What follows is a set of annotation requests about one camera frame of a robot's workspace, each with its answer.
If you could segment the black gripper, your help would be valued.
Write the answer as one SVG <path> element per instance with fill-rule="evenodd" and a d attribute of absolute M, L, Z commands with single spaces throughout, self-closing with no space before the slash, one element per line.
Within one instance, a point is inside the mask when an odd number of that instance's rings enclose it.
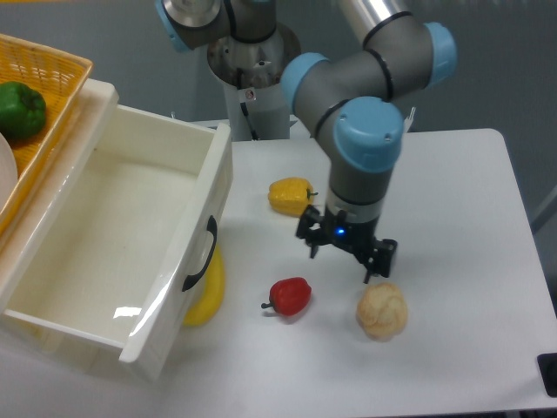
<path fill-rule="evenodd" d="M 371 277 L 389 278 L 398 249 L 395 239 L 375 239 L 379 219 L 363 223 L 349 222 L 340 213 L 325 210 L 324 217 L 313 205 L 301 214 L 296 237 L 302 239 L 310 248 L 310 258 L 314 259 L 323 245 L 333 245 L 366 267 L 363 280 L 368 284 Z"/>

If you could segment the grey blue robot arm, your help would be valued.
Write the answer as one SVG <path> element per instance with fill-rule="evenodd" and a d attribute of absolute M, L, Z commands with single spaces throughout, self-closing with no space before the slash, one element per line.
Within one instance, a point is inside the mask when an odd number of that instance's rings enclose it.
<path fill-rule="evenodd" d="M 401 1 L 344 1 L 360 49 L 333 62 L 300 49 L 273 1 L 155 7 L 177 51 L 205 48 L 234 139 L 287 138 L 296 117 L 330 159 L 325 207 L 303 205 L 298 238 L 313 252 L 336 246 L 368 275 L 388 277 L 398 244 L 375 229 L 406 130 L 393 100 L 454 74 L 452 33 L 422 23 Z"/>

